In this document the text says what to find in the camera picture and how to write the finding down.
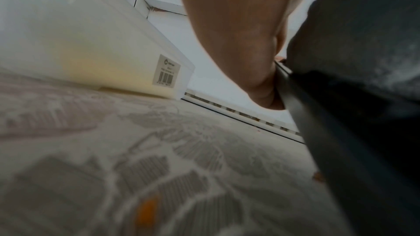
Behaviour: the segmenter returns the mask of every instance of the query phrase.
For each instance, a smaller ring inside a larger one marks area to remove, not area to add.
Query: sticker
[[[181,65],[161,55],[154,72],[153,85],[173,88]]]

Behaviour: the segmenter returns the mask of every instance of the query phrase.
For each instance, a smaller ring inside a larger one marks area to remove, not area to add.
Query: hand
[[[262,107],[283,110],[274,56],[287,17],[301,0],[183,0],[197,38],[220,67]]]

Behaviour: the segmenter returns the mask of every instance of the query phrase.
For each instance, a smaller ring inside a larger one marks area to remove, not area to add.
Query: barcode
[[[166,85],[171,85],[173,78],[174,78],[173,75],[169,75],[168,73],[161,72],[161,74],[159,75],[158,82],[163,82]]]

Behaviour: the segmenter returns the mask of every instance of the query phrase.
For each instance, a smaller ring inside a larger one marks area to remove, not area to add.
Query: plastic container
[[[125,0],[0,0],[0,51],[0,66],[20,74],[174,99],[194,71]],[[180,66],[162,84],[165,60]]]

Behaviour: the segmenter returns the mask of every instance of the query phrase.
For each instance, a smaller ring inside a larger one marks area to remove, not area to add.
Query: white plastic box
[[[162,67],[176,71],[178,64],[177,76],[170,80],[169,70],[163,83]],[[125,0],[0,0],[0,66],[174,99],[183,96],[194,71]]]

